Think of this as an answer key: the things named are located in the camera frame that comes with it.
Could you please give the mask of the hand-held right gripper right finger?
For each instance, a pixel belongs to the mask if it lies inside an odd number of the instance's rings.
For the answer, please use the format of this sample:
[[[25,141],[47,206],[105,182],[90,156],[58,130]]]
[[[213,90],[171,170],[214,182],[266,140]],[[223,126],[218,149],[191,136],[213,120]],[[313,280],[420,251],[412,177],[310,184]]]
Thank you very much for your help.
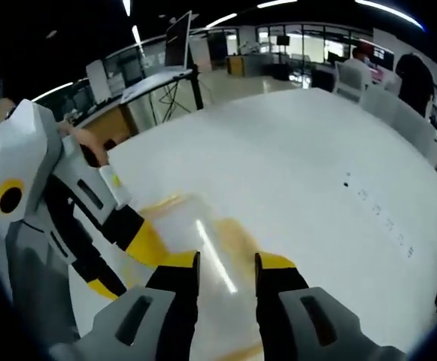
[[[363,334],[354,312],[310,287],[293,262],[255,254],[256,321],[266,360],[404,360]]]

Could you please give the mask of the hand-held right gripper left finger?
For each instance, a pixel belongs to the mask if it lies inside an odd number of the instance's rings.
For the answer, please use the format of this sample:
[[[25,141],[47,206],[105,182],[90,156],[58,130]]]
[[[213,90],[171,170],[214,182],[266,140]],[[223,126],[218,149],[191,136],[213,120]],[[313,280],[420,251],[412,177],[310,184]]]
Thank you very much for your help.
[[[52,360],[188,360],[198,318],[200,253],[170,254],[145,286],[103,308],[83,338],[56,344]]]

